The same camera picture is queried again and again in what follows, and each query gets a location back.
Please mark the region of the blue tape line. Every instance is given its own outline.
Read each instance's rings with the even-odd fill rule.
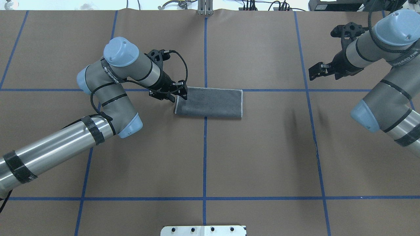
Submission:
[[[241,89],[244,92],[305,92],[305,89]]]
[[[318,144],[317,144],[316,133],[315,133],[315,125],[314,125],[314,120],[313,120],[313,116],[312,116],[312,106],[311,106],[311,100],[309,98],[309,89],[308,89],[308,82],[307,82],[307,79],[306,79],[305,63],[303,61],[302,44],[300,42],[299,24],[298,24],[298,21],[297,21],[296,12],[294,11],[293,13],[294,13],[294,22],[296,24],[296,34],[297,34],[297,41],[298,41],[298,45],[299,45],[300,62],[301,62],[301,66],[302,66],[303,80],[304,80],[305,89],[306,89],[306,99],[307,99],[307,102],[308,102],[309,117],[310,117],[310,120],[311,120],[312,136],[313,136],[314,143],[315,143],[316,158],[317,158],[317,161],[318,161],[318,175],[319,175],[319,182],[320,182],[320,185],[321,185],[321,194],[322,194],[322,197],[325,197],[324,180],[322,178],[321,162],[320,162],[320,159],[319,159]],[[324,214],[325,214],[325,224],[327,226],[327,234],[328,234],[328,236],[331,236],[330,220],[329,220],[329,217],[328,217],[328,209],[327,209],[327,201],[325,199],[323,200],[323,205],[324,205]]]
[[[206,200],[203,200],[203,225],[207,225]]]
[[[204,87],[207,88],[207,17],[204,18]],[[204,117],[203,137],[203,225],[206,220],[206,198],[207,196],[207,116]]]
[[[10,201],[296,201],[296,200],[420,199],[420,195],[314,197],[10,197]]]
[[[112,25],[111,39],[114,38],[115,25],[117,24],[118,10],[115,11],[114,24]]]
[[[416,109],[414,108],[414,103],[413,103],[413,101],[412,101],[412,100],[410,100],[410,105],[411,105],[411,109],[416,110]]]
[[[420,196],[417,195],[407,195],[407,196],[331,196],[325,197],[326,200],[369,200],[369,199],[420,199]]]
[[[11,201],[80,201],[81,197],[10,197]]]
[[[203,138],[203,197],[207,196],[207,116],[204,117],[204,138]]]
[[[322,200],[323,197],[207,197],[207,201]]]
[[[79,225],[80,225],[81,213],[83,210],[84,195],[86,193],[87,179],[89,177],[90,161],[92,160],[92,153],[93,153],[93,148],[91,147],[89,150],[89,157],[87,159],[86,172],[84,175],[83,189],[81,191],[79,213],[77,214],[76,229],[74,230],[74,236],[77,236],[77,234],[79,233]]]
[[[3,77],[1,78],[1,81],[0,81],[0,89],[3,86],[4,80],[6,79],[6,74],[7,74],[7,71],[9,70],[10,62],[12,61],[13,54],[15,53],[16,46],[18,45],[19,39],[21,37],[22,31],[23,31],[24,26],[25,26],[26,19],[28,18],[28,14],[29,14],[29,11],[27,10],[26,14],[25,14],[25,17],[24,17],[24,20],[22,22],[21,28],[19,30],[18,36],[16,37],[15,44],[13,45],[12,52],[10,53],[9,60],[7,61],[6,68],[4,69]]]
[[[203,197],[85,197],[84,201],[202,201]]]
[[[204,87],[207,88],[207,17],[204,18]]]
[[[309,92],[370,92],[371,89],[308,89]]]
[[[80,92],[81,89],[0,89],[0,91],[12,92]]]
[[[74,236],[77,236],[79,234],[79,226],[80,226],[80,218],[81,218],[82,209],[83,209],[83,200],[80,201],[79,213],[77,215],[77,221],[76,221],[76,228],[74,229]]]

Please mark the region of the black tape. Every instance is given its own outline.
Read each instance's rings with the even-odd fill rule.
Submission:
[[[387,61],[391,66],[396,67],[396,66],[402,66],[406,63],[409,63],[411,60],[413,60],[414,58],[416,58],[418,55],[420,54],[420,48],[417,46],[417,44],[410,49],[407,53],[401,55],[400,57],[398,57],[395,60],[391,60],[391,61]]]
[[[360,53],[360,51],[359,51],[359,47],[357,46],[358,42],[359,42],[359,39],[357,39],[357,40],[356,40],[356,52],[357,52],[357,54],[359,55],[359,57],[361,57],[363,60],[368,61],[368,62],[375,62],[374,60],[369,60],[369,59],[365,58],[365,57],[364,57],[364,56]]]
[[[104,106],[106,106],[106,105],[110,104],[111,102],[113,102],[113,101],[115,101],[115,100],[118,100],[118,99],[120,99],[120,98],[122,98],[122,97],[126,97],[126,96],[127,96],[127,94],[125,93],[125,94],[121,94],[121,95],[119,95],[119,96],[116,96],[115,98],[111,98],[111,99],[109,99],[108,101],[106,101],[106,102],[102,103],[102,106],[104,107]]]
[[[142,81],[143,79],[147,78],[150,75],[150,73],[152,72],[152,69],[153,69],[153,62],[150,61],[150,70],[149,70],[149,72],[147,73],[147,75],[145,77],[143,77],[143,78],[141,78],[141,79],[139,79],[137,81]]]
[[[95,122],[89,116],[82,117],[80,119],[84,125],[86,125],[87,129],[89,130],[90,134],[93,136],[93,139],[96,142],[96,145],[99,145],[105,142],[105,138],[101,131],[99,131],[98,126],[96,126]]]
[[[384,84],[387,84],[387,85],[389,85],[391,87],[393,87],[395,90],[397,90],[402,95],[404,95],[408,100],[411,100],[412,99],[412,97],[410,96],[410,94],[408,94],[404,89],[400,88],[398,85],[396,85],[396,84],[394,84],[392,82],[389,82],[388,80],[385,80],[385,79],[381,80],[380,82],[381,83],[384,83]]]
[[[406,147],[415,141],[420,139],[420,124],[414,127],[410,132],[404,135],[402,138],[395,140],[402,147]]]
[[[12,172],[15,178],[22,184],[31,182],[32,180],[38,178],[38,176],[34,175],[25,166],[22,160],[16,155],[15,151],[9,152],[8,154],[4,155],[3,158],[7,167],[9,167],[10,172]]]
[[[400,119],[398,119],[395,123],[393,123],[389,128],[384,130],[384,132],[388,133],[393,128],[395,128],[397,125],[399,125],[403,120],[405,120],[405,118],[407,118],[407,116],[411,113],[411,111],[413,111],[413,110],[411,108],[408,108],[408,111]]]
[[[104,69],[105,74],[107,74],[114,81],[115,84],[124,83],[127,80],[127,78],[124,79],[116,75],[109,63],[105,59],[101,60],[101,65]]]

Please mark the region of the table surface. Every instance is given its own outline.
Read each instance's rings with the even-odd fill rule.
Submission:
[[[142,52],[177,50],[190,86],[244,90],[243,118],[222,119],[174,115],[169,101],[126,86],[143,129],[17,187],[0,235],[157,236],[203,224],[246,225],[248,235],[418,235],[420,159],[349,116],[390,66],[308,80],[310,66],[341,49],[331,29],[366,25],[367,13],[5,11],[0,21],[0,153],[92,114],[76,74],[112,37]],[[165,72],[185,73],[176,57]]]

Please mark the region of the black cable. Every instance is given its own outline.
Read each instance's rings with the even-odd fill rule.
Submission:
[[[182,56],[177,51],[175,51],[175,50],[169,50],[169,53],[175,53],[175,54],[177,54],[179,56],[179,58],[182,60],[182,62],[184,63],[184,65],[185,65],[185,83],[182,86],[180,86],[179,88],[177,88],[177,89],[175,89],[173,91],[170,91],[170,92],[162,92],[162,91],[150,89],[150,88],[144,86],[143,84],[141,84],[141,83],[139,83],[137,81],[134,81],[134,80],[127,80],[126,82],[140,85],[140,86],[142,86],[145,89],[148,89],[148,90],[150,90],[150,91],[152,91],[154,93],[160,93],[160,94],[171,94],[171,93],[178,92],[179,90],[181,90],[182,88],[184,88],[184,86],[186,84],[186,81],[188,80],[188,67],[186,65],[186,62],[185,62],[184,58],[182,58]]]
[[[257,10],[257,7],[255,6],[255,0],[251,0],[252,6],[251,10]]]
[[[280,1],[274,1],[274,2],[272,2],[272,3],[270,4],[270,7],[268,8],[268,10],[270,10],[270,9],[271,9],[271,6],[272,6],[274,3],[276,3],[276,2],[278,2],[278,8],[280,9],[280,4],[281,4],[281,2],[280,2]]]
[[[144,86],[143,84],[141,84],[141,83],[139,83],[139,82],[137,82],[137,81],[133,81],[133,80],[126,80],[126,82],[129,82],[129,83],[133,83],[133,84],[140,85],[140,86],[142,86],[143,88],[148,89],[148,90],[150,90],[150,91],[152,91],[152,92],[154,92],[154,93],[158,93],[158,94],[171,94],[171,93],[175,93],[175,92],[177,92],[177,91],[181,90],[182,88],[184,88],[184,87],[185,87],[185,85],[186,85],[186,82],[187,82],[187,80],[188,80],[188,67],[187,67],[187,65],[186,65],[186,62],[185,62],[184,58],[183,58],[183,57],[179,54],[179,52],[177,52],[177,51],[175,51],[175,50],[169,50],[169,53],[175,53],[175,54],[177,54],[177,55],[179,56],[179,58],[182,60],[182,62],[184,63],[184,66],[185,66],[185,83],[184,83],[182,86],[180,86],[179,88],[177,88],[177,89],[175,89],[175,90],[173,90],[173,91],[170,91],[170,92],[162,92],[162,91],[158,91],[158,90],[150,89],[150,88],[148,88],[148,87]],[[92,108],[96,111],[96,114],[89,115],[89,117],[102,116],[103,118],[105,118],[105,119],[106,119],[106,120],[108,120],[108,121],[112,121],[112,120],[113,120],[113,119],[112,119],[112,117],[110,117],[110,116],[108,116],[107,114],[105,114],[105,112],[103,112],[103,111],[99,111],[99,110],[98,110],[98,108],[97,108],[97,107],[95,106],[95,104],[93,103],[93,95],[96,93],[96,91],[98,91],[99,89],[101,89],[101,88],[103,88],[103,87],[105,87],[105,86],[108,86],[108,85],[113,85],[113,84],[114,84],[114,83],[104,84],[104,85],[102,85],[102,86],[97,87],[95,90],[93,90],[93,91],[92,91],[92,93],[90,94],[90,105],[91,105],[91,106],[92,106]],[[78,119],[78,120],[76,120],[76,121],[73,121],[72,123],[70,123],[70,124],[66,125],[64,128],[67,128],[67,127],[69,127],[69,126],[71,126],[71,125],[74,125],[74,124],[76,124],[76,123],[77,123],[77,122],[79,122],[79,121],[81,121],[81,119]]]
[[[285,8],[284,10],[292,10],[292,9],[306,11],[306,10],[303,10],[303,9],[300,9],[300,8]]]
[[[284,2],[281,4],[281,6],[278,7],[278,10],[284,10],[285,8],[289,8],[290,5],[289,6],[287,6],[287,5],[289,5],[289,4],[286,3],[286,0],[284,0]]]
[[[372,12],[373,12],[373,7],[375,6],[375,4],[378,2],[378,0],[374,0],[370,9],[369,9],[369,15],[367,16],[367,26],[369,27],[369,33],[370,33],[370,37],[372,38],[372,41],[375,43],[375,45],[380,48],[381,50],[385,51],[385,52],[390,52],[390,53],[406,53],[409,50],[411,50],[416,43],[413,43],[409,48],[407,48],[406,50],[391,50],[388,48],[385,48],[384,46],[382,46],[379,42],[379,40],[377,39],[377,37],[373,34],[373,30],[372,30]]]
[[[12,190],[9,191],[9,193],[7,194],[7,197],[3,200],[3,204],[0,207],[0,213],[3,211],[4,206],[6,205],[7,201],[9,200],[10,194],[12,194]]]
[[[238,1],[238,0],[235,0],[235,1]],[[244,10],[245,10],[245,2],[244,2],[244,0],[241,0],[241,1],[244,4]]]

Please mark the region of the light blue joint cap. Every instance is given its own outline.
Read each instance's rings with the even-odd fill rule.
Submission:
[[[136,45],[126,38],[116,37],[104,48],[104,58],[112,66],[124,67],[132,64],[139,57],[140,51]]]
[[[375,116],[363,100],[353,108],[350,116],[372,133],[379,130],[379,124]]]
[[[85,92],[86,94],[90,95],[92,93],[92,91],[89,90],[87,84],[86,84],[86,69],[88,68],[85,67],[83,70],[81,70],[76,77],[77,80],[77,85],[79,86],[79,88],[81,90],[83,90],[83,92]]]
[[[126,138],[143,128],[143,122],[137,113],[130,123],[118,134],[120,138]]]
[[[410,45],[420,38],[420,15],[413,10],[397,10],[373,27],[376,37],[391,46]]]

